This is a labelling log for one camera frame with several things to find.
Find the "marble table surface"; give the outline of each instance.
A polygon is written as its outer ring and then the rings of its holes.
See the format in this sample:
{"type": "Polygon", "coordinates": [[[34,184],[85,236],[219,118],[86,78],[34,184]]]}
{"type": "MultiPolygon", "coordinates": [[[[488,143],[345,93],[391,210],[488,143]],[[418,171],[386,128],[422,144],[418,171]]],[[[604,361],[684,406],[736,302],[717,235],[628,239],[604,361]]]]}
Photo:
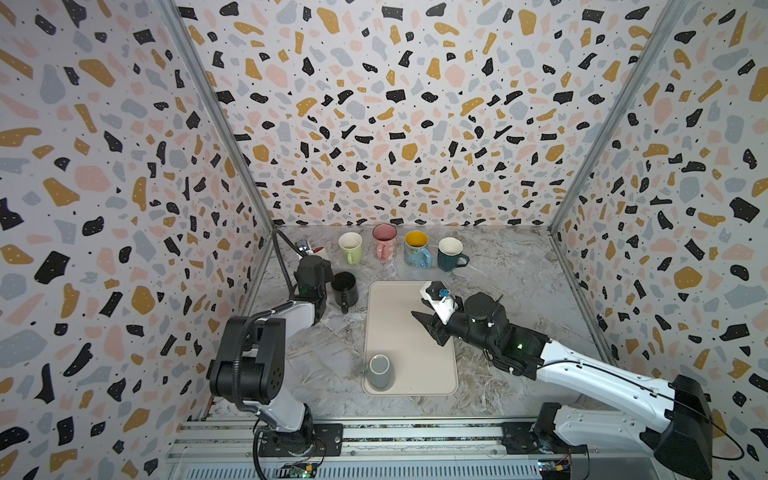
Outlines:
{"type": "MultiPolygon", "coordinates": [[[[599,358],[587,325],[552,250],[549,237],[536,230],[509,227],[398,227],[397,257],[382,263],[374,255],[371,227],[281,227],[295,243],[308,239],[325,246],[334,273],[354,273],[358,303],[346,315],[329,300],[320,323],[288,339],[283,388],[322,416],[536,416],[542,402],[574,404],[579,394],[545,382],[509,375],[488,364],[482,352],[455,342],[458,390],[451,396],[369,396],[361,386],[364,371],[366,311],[370,284],[378,280],[440,280],[454,294],[467,298],[485,292],[504,294],[502,305],[510,322],[546,333],[586,355],[599,358]],[[437,244],[456,237],[464,244],[470,264],[450,273],[435,265],[425,270],[407,266],[402,240],[412,230],[429,235],[429,249],[437,259],[437,244]],[[346,264],[338,239],[356,231],[363,237],[361,264],[346,264]]],[[[282,241],[281,251],[293,280],[299,257],[282,241]]],[[[279,305],[287,287],[274,253],[253,302],[252,312],[279,305]]],[[[223,399],[214,399],[209,415],[249,415],[223,399]]]]}

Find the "beige tray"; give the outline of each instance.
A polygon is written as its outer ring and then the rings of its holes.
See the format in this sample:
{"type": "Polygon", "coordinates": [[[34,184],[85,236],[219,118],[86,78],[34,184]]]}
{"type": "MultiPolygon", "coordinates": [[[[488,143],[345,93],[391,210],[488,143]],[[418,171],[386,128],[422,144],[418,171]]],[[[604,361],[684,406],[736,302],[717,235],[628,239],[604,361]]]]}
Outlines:
{"type": "Polygon", "coordinates": [[[385,392],[374,390],[363,377],[362,389],[371,396],[452,395],[458,388],[453,338],[440,346],[411,310],[433,313],[422,304],[425,282],[374,282],[368,295],[366,365],[382,353],[395,370],[395,382],[385,392]]]}

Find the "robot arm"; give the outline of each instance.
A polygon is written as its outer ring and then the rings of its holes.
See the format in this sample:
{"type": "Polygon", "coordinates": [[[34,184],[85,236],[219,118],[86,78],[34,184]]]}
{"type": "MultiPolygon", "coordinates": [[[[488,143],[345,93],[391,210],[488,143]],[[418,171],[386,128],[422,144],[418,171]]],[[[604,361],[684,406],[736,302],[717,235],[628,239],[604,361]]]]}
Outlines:
{"type": "Polygon", "coordinates": [[[233,316],[221,336],[219,353],[208,369],[210,391],[250,411],[276,432],[295,432],[302,426],[307,407],[281,389],[285,373],[286,340],[312,326],[312,303],[289,301],[251,317],[233,316]],[[245,347],[237,352],[238,337],[246,324],[245,347]],[[240,399],[233,394],[233,363],[240,355],[240,399]]]}
{"type": "Polygon", "coordinates": [[[454,336],[482,350],[498,369],[566,386],[619,410],[582,411],[545,403],[533,431],[539,445],[553,452],[588,444],[652,453],[674,472],[712,478],[712,418],[696,380],[680,375],[668,382],[592,359],[543,333],[511,324],[504,307],[485,293],[462,302],[441,282],[427,282],[421,293],[435,314],[412,315],[439,345],[454,336]]]}

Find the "black cable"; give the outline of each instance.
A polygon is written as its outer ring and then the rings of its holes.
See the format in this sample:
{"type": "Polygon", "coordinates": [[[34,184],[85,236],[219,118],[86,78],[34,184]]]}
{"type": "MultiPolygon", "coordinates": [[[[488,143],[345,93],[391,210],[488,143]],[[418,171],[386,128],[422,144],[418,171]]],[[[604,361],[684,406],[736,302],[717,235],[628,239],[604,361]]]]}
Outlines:
{"type": "Polygon", "coordinates": [[[312,442],[312,447],[313,447],[313,448],[312,448],[312,451],[310,452],[310,454],[309,454],[309,455],[307,455],[305,458],[302,458],[301,460],[298,460],[298,461],[296,461],[296,462],[292,463],[292,464],[291,464],[291,466],[292,466],[292,467],[295,467],[295,466],[297,466],[297,465],[298,465],[298,464],[300,464],[300,463],[304,463],[304,462],[307,462],[307,461],[308,461],[310,458],[312,458],[312,455],[315,455],[315,451],[317,450],[317,439],[315,439],[315,440],[312,442]]]}
{"type": "Polygon", "coordinates": [[[261,464],[259,463],[259,434],[265,431],[265,429],[258,429],[256,435],[253,436],[253,468],[256,470],[256,475],[259,477],[259,480],[267,480],[261,469],[261,464]]]}
{"type": "Polygon", "coordinates": [[[509,372],[509,369],[521,368],[521,365],[515,365],[512,363],[506,362],[502,358],[497,358],[497,357],[492,358],[489,355],[488,349],[486,348],[488,346],[487,342],[488,342],[488,338],[486,337],[485,341],[483,342],[484,343],[483,356],[485,357],[486,360],[488,360],[489,363],[491,363],[491,365],[505,372],[509,372]]]}
{"type": "Polygon", "coordinates": [[[587,480],[589,472],[592,470],[592,459],[589,457],[589,445],[587,445],[587,474],[581,480],[587,480]]]}
{"type": "Polygon", "coordinates": [[[282,230],[278,230],[276,228],[274,231],[276,231],[283,238],[283,240],[285,240],[285,243],[288,244],[288,247],[290,247],[291,250],[293,250],[294,252],[298,253],[300,257],[306,257],[307,255],[309,255],[307,252],[303,252],[303,251],[299,250],[299,247],[297,247],[296,244],[294,244],[292,241],[290,241],[288,239],[288,237],[286,236],[286,234],[283,233],[282,230]]]}
{"type": "Polygon", "coordinates": [[[563,458],[559,459],[559,460],[558,460],[558,462],[557,462],[557,463],[555,463],[555,465],[560,465],[560,462],[562,462],[563,460],[565,460],[565,459],[569,458],[570,456],[571,456],[571,449],[568,449],[568,453],[566,453],[565,455],[563,455],[563,458]]]}
{"type": "Polygon", "coordinates": [[[240,391],[240,366],[243,361],[243,351],[245,350],[245,340],[248,337],[248,333],[250,333],[253,324],[258,319],[272,316],[290,306],[293,306],[292,301],[285,302],[271,310],[255,313],[243,322],[243,327],[240,329],[240,334],[237,336],[237,343],[235,346],[235,352],[237,352],[237,354],[232,358],[232,403],[235,404],[238,410],[256,413],[257,415],[260,411],[257,407],[246,405],[245,402],[243,402],[243,393],[240,391]]]}
{"type": "Polygon", "coordinates": [[[323,443],[323,457],[320,459],[320,463],[317,464],[315,468],[320,468],[320,466],[323,464],[324,461],[326,461],[326,451],[328,448],[326,447],[326,441],[323,440],[320,437],[317,437],[316,440],[320,440],[323,443]]]}
{"type": "Polygon", "coordinates": [[[283,278],[288,286],[288,300],[293,300],[293,289],[295,286],[290,281],[290,275],[286,268],[285,260],[283,259],[283,253],[280,251],[280,245],[277,243],[278,229],[272,230],[272,245],[275,246],[275,256],[277,257],[277,263],[280,265],[280,271],[283,272],[283,278]]]}
{"type": "Polygon", "coordinates": [[[653,391],[653,389],[649,389],[648,387],[646,387],[646,386],[644,386],[644,385],[641,385],[641,384],[639,384],[639,383],[637,383],[637,382],[633,382],[632,380],[629,380],[629,379],[625,379],[623,376],[621,376],[621,375],[618,375],[617,373],[614,373],[614,372],[612,372],[612,371],[610,371],[610,370],[602,369],[602,368],[600,368],[599,366],[590,365],[589,363],[582,363],[582,362],[577,362],[577,361],[575,361],[575,360],[555,360],[554,362],[550,362],[550,363],[547,363],[547,364],[545,364],[545,365],[539,366],[539,367],[537,368],[537,370],[541,370],[541,369],[543,369],[543,368],[544,368],[544,367],[546,367],[546,366],[550,366],[550,365],[557,365],[558,363],[575,363],[576,365],[581,365],[581,366],[588,366],[588,367],[590,367],[590,368],[592,368],[592,369],[595,369],[595,370],[598,370],[598,371],[600,371],[600,372],[603,372],[603,373],[607,373],[608,375],[612,375],[612,376],[615,376],[616,378],[618,378],[618,379],[622,379],[622,380],[624,380],[624,381],[625,381],[625,382],[627,382],[627,383],[631,383],[632,385],[636,386],[637,388],[639,388],[639,389],[641,389],[641,390],[646,390],[647,392],[651,392],[651,393],[653,393],[654,395],[660,396],[660,397],[661,397],[661,398],[663,398],[663,399],[667,399],[667,400],[670,400],[671,402],[673,402],[673,403],[675,403],[675,404],[677,404],[677,405],[680,405],[680,406],[683,406],[683,407],[685,407],[685,408],[689,409],[691,412],[694,412],[694,413],[696,413],[696,414],[697,414],[699,417],[701,417],[702,419],[704,419],[704,421],[705,421],[705,422],[707,422],[707,423],[711,424],[713,427],[715,427],[716,429],[720,430],[720,431],[723,433],[723,435],[725,435],[726,437],[728,437],[728,439],[729,439],[731,442],[733,442],[733,444],[734,444],[735,446],[739,447],[739,450],[741,451],[741,454],[740,454],[738,457],[736,457],[736,458],[726,458],[726,457],[719,457],[719,456],[717,456],[717,455],[712,455],[712,458],[717,458],[718,460],[728,460],[728,461],[731,461],[731,462],[735,462],[736,460],[741,460],[742,458],[744,458],[744,449],[741,447],[741,444],[740,444],[739,442],[737,442],[737,441],[736,441],[736,439],[735,439],[734,437],[730,436],[730,435],[728,434],[728,432],[726,432],[725,430],[723,430],[723,429],[722,429],[722,428],[721,428],[721,427],[720,427],[718,424],[716,424],[714,421],[712,421],[712,419],[708,418],[708,417],[707,417],[706,415],[704,415],[703,413],[701,413],[701,412],[698,412],[697,410],[695,410],[695,409],[692,409],[692,408],[691,408],[691,407],[689,407],[688,405],[686,405],[686,404],[684,404],[684,403],[682,403],[682,402],[679,402],[679,401],[677,401],[677,400],[675,400],[675,399],[673,399],[673,398],[671,398],[671,397],[668,397],[668,396],[666,396],[666,395],[664,395],[664,394],[662,394],[662,393],[656,393],[656,392],[654,392],[654,391],[653,391]]]}
{"type": "MultiPolygon", "coordinates": [[[[503,297],[503,296],[504,296],[504,293],[502,293],[501,295],[499,295],[499,296],[498,296],[498,298],[496,299],[496,301],[494,302],[494,308],[493,308],[493,311],[491,312],[491,316],[489,317],[489,319],[490,319],[491,321],[493,321],[493,316],[496,314],[496,310],[498,310],[498,307],[499,307],[499,305],[500,305],[500,303],[499,303],[499,302],[501,302],[501,301],[502,301],[502,297],[503,297]]],[[[483,339],[483,341],[482,341],[482,353],[483,353],[483,356],[485,357],[485,359],[486,359],[486,360],[488,360],[488,363],[491,363],[493,366],[495,366],[496,368],[498,368],[498,366],[497,366],[497,365],[496,365],[496,364],[493,362],[493,359],[492,359],[492,358],[490,357],[490,355],[488,354],[488,334],[489,334],[490,332],[491,332],[491,329],[490,329],[490,328],[488,328],[488,329],[485,331],[485,338],[484,338],[484,339],[483,339]]]]}

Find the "gray mug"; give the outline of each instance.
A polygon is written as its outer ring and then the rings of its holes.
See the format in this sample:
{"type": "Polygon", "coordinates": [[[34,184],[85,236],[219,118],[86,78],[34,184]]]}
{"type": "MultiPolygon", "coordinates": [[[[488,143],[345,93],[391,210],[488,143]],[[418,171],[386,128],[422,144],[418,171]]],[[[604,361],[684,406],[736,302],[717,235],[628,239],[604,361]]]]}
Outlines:
{"type": "Polygon", "coordinates": [[[366,378],[374,390],[383,392],[395,382],[395,370],[386,355],[374,355],[366,367],[366,378]]]}

